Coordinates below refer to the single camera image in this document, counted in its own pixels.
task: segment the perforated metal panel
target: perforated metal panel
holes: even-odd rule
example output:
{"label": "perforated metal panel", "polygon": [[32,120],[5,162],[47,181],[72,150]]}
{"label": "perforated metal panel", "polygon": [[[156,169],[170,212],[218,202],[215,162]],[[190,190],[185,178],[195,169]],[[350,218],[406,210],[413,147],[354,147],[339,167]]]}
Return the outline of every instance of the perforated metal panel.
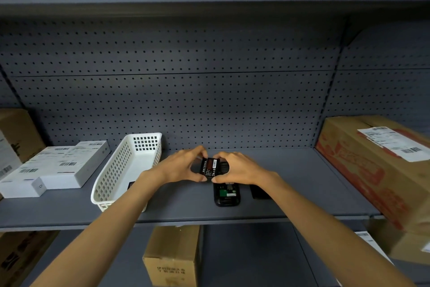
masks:
{"label": "perforated metal panel", "polygon": [[340,70],[430,68],[430,21],[365,29],[344,48]]}
{"label": "perforated metal panel", "polygon": [[0,108],[18,108],[18,100],[0,73]]}
{"label": "perforated metal panel", "polygon": [[386,116],[430,135],[430,69],[338,71],[324,117]]}
{"label": "perforated metal panel", "polygon": [[51,140],[162,132],[167,148],[310,146],[331,72],[14,78]]}
{"label": "perforated metal panel", "polygon": [[333,70],[342,18],[3,22],[9,76]]}

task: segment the brown cardboard box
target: brown cardboard box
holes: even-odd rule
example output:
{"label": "brown cardboard box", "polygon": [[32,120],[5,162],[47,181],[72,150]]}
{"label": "brown cardboard box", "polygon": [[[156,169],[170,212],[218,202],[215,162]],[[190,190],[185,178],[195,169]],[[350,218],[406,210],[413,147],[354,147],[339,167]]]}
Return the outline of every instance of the brown cardboard box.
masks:
{"label": "brown cardboard box", "polygon": [[30,160],[46,147],[28,112],[24,109],[0,109],[0,131],[21,163]]}
{"label": "brown cardboard box", "polygon": [[430,236],[396,229],[387,220],[371,220],[370,235],[381,249],[398,260],[430,264]]}
{"label": "brown cardboard box", "polygon": [[58,231],[0,233],[0,287],[19,287]]}
{"label": "brown cardboard box", "polygon": [[397,229],[430,235],[430,160],[408,162],[358,131],[372,127],[430,147],[428,138],[387,118],[356,116],[326,118],[316,149]]}
{"label": "brown cardboard box", "polygon": [[155,227],[143,255],[154,286],[197,287],[202,227]]}

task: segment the white plastic basket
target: white plastic basket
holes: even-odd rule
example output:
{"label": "white plastic basket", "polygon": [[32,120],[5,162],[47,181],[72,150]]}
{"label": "white plastic basket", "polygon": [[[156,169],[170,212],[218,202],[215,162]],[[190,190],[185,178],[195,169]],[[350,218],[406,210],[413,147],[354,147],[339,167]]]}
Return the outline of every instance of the white plastic basket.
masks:
{"label": "white plastic basket", "polygon": [[161,133],[126,135],[95,180],[91,202],[105,211],[142,171],[157,165],[160,157]]}

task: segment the hand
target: hand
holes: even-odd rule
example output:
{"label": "hand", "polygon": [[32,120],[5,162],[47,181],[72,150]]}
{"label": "hand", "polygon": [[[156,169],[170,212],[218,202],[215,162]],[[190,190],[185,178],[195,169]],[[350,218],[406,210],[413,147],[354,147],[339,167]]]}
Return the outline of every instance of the hand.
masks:
{"label": "hand", "polygon": [[227,160],[230,170],[227,174],[212,178],[213,183],[239,183],[259,185],[262,180],[270,177],[279,177],[275,172],[270,172],[260,167],[253,159],[240,152],[219,152],[214,158]]}
{"label": "hand", "polygon": [[163,183],[182,181],[184,179],[190,181],[207,181],[208,179],[205,176],[193,173],[190,169],[192,163],[198,157],[208,157],[208,153],[202,145],[192,150],[180,150],[149,169],[148,172],[161,177]]}

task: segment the person's left hand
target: person's left hand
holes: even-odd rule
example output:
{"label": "person's left hand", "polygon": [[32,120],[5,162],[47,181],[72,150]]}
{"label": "person's left hand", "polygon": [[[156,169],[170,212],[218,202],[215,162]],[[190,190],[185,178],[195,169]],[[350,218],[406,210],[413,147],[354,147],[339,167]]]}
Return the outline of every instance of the person's left hand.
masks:
{"label": "person's left hand", "polygon": [[199,157],[208,158],[208,153],[202,145],[192,150],[180,150],[149,169],[148,172],[153,172],[156,176],[163,179],[164,183],[182,181],[184,179],[190,181],[207,181],[205,176],[191,171],[192,163]]}

